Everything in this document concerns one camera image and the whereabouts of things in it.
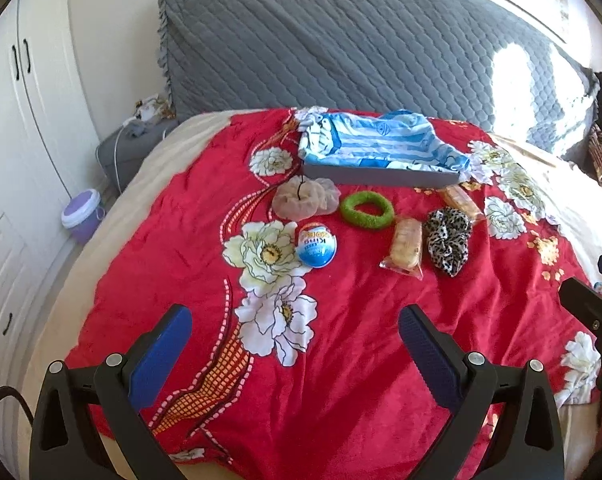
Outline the white wardrobe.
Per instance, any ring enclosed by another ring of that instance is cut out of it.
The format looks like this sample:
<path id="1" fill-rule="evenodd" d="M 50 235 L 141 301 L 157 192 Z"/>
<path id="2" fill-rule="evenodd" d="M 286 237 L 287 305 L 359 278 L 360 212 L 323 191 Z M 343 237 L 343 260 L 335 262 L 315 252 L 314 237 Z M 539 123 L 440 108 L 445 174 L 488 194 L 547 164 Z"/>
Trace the white wardrobe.
<path id="1" fill-rule="evenodd" d="M 71 198 L 102 185 L 69 0 L 0 14 L 0 386 L 19 388 L 45 299 L 73 247 Z"/>

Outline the leopard print scrunchie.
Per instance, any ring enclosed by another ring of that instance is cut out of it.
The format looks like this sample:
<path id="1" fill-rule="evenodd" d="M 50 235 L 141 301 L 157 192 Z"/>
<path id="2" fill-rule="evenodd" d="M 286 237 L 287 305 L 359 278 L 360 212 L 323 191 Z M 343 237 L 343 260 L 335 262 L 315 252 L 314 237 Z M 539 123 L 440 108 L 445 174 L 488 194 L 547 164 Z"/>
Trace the leopard print scrunchie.
<path id="1" fill-rule="evenodd" d="M 426 247 L 433 265 L 449 275 L 458 275 L 469 257 L 472 222 L 452 207 L 431 211 L 425 222 Z"/>

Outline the packaged biscuit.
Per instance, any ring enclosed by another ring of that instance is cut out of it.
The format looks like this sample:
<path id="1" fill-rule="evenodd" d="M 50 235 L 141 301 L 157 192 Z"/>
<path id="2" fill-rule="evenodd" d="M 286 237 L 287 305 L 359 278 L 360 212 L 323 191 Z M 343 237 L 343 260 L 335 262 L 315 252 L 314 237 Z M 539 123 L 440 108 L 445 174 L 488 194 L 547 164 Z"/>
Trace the packaged biscuit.
<path id="1" fill-rule="evenodd" d="M 449 185 L 445 188 L 439 188 L 438 194 L 447 206 L 464 212 L 473 226 L 484 221 L 486 218 L 464 188 L 461 188 L 459 185 Z"/>
<path id="2" fill-rule="evenodd" d="M 423 258 L 423 225 L 414 218 L 397 218 L 389 255 L 381 260 L 379 266 L 421 280 L 423 278 L 421 258 Z"/>

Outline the blue striped Doraemon cloth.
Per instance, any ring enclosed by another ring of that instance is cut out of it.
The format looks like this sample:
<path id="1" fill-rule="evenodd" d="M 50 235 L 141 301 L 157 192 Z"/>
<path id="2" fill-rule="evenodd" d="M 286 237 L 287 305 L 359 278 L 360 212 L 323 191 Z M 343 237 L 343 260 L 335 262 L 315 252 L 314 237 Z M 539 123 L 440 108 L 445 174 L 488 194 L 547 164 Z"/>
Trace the blue striped Doraemon cloth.
<path id="1" fill-rule="evenodd" d="M 470 166 L 469 157 L 443 142 L 425 116 L 409 110 L 371 117 L 313 106 L 297 110 L 295 120 L 298 155 L 311 164 L 443 174 L 461 174 Z"/>

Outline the beige mesh hair net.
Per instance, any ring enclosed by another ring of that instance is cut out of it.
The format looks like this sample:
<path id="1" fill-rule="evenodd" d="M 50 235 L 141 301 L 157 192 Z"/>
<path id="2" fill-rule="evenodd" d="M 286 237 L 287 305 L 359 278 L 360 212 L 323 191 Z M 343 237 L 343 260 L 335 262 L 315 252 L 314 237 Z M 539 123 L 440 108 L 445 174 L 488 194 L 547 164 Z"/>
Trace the beige mesh hair net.
<path id="1" fill-rule="evenodd" d="M 272 208 L 277 217 L 299 222 L 332 214 L 339 207 L 340 195 L 332 180 L 294 176 L 277 188 Z"/>

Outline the purple white bin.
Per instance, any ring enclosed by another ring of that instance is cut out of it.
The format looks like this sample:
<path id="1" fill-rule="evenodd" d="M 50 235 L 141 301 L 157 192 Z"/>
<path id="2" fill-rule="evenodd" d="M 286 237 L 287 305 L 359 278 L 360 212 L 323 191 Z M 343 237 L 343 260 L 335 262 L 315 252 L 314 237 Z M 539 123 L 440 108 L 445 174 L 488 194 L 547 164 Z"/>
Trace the purple white bin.
<path id="1" fill-rule="evenodd" d="M 92 238 L 106 217 L 101 195 L 95 188 L 88 188 L 73 197 L 63 209 L 61 224 L 77 241 L 85 245 Z"/>

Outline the grey bedside stool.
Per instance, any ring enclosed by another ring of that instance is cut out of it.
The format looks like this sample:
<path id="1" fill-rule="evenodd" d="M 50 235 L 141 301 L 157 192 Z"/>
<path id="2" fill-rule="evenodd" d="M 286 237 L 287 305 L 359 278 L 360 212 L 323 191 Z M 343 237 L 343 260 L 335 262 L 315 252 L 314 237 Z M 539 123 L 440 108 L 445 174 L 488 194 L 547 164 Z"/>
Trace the grey bedside stool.
<path id="1" fill-rule="evenodd" d="M 125 191 L 146 157 L 178 125 L 174 118 L 162 119 L 155 124 L 134 119 L 98 145 L 97 162 L 116 194 Z"/>

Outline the grey flat box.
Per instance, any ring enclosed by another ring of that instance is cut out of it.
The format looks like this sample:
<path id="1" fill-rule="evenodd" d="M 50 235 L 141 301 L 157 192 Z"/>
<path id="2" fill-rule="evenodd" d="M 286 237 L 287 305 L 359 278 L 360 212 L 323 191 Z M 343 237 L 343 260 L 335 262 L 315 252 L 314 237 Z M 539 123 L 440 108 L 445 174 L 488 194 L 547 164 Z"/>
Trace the grey flat box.
<path id="1" fill-rule="evenodd" d="M 446 188 L 461 182 L 458 172 L 423 171 L 380 167 L 330 166 L 303 162 L 302 172 L 311 179 L 325 178 L 334 184 Z"/>

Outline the grey quilted headboard cover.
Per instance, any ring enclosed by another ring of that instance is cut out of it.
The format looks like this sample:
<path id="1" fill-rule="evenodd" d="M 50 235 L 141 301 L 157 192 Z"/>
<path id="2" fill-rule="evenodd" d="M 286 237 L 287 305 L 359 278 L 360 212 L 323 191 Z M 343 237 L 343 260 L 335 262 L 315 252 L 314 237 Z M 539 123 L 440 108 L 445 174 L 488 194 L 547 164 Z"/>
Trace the grey quilted headboard cover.
<path id="1" fill-rule="evenodd" d="M 305 107 L 470 122 L 577 159 L 602 77 L 490 0 L 159 0 L 180 118 Z"/>

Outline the red floral bedspread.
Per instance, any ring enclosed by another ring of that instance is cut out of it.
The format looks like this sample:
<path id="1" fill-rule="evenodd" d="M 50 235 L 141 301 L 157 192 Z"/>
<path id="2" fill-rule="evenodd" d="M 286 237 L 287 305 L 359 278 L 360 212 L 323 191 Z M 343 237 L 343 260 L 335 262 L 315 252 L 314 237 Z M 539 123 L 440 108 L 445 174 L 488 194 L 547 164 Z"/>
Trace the red floral bedspread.
<path id="1" fill-rule="evenodd" d="M 582 275 L 571 244 L 487 133 L 453 120 L 433 128 L 480 169 L 463 188 L 486 218 L 454 278 L 429 255 L 421 280 L 382 269 L 392 230 L 341 214 L 322 218 L 336 257 L 303 266 L 302 223 L 272 208 L 300 171 L 295 118 L 238 114 L 112 259 L 69 364 L 130 348 L 183 304 L 193 333 L 142 418 L 176 462 L 216 462 L 247 479 L 402 479 L 413 469 L 446 414 L 397 332 L 405 304 L 493 362 L 540 359 L 559 404 L 589 404 L 600 359 L 558 297 L 561 281 Z"/>

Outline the blue King egg toy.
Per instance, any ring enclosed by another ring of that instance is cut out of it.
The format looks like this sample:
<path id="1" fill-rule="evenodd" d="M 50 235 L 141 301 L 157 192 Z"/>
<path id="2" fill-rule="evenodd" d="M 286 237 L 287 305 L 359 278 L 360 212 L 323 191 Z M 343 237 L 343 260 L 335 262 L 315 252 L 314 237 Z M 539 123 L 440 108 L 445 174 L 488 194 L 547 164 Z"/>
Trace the blue King egg toy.
<path id="1" fill-rule="evenodd" d="M 305 266 L 322 269 L 335 258 L 337 238 L 325 224 L 307 223 L 299 229 L 295 252 Z"/>

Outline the small items on stool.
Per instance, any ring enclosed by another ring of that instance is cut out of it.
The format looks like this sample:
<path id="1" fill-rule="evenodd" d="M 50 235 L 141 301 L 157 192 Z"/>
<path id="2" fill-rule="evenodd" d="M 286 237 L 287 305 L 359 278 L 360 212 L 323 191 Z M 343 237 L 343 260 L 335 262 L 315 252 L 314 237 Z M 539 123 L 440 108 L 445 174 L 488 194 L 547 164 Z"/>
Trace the small items on stool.
<path id="1" fill-rule="evenodd" d="M 135 112 L 133 118 L 145 122 L 146 124 L 155 124 L 162 119 L 173 119 L 175 112 L 166 96 L 162 93 L 152 94 L 135 103 Z"/>

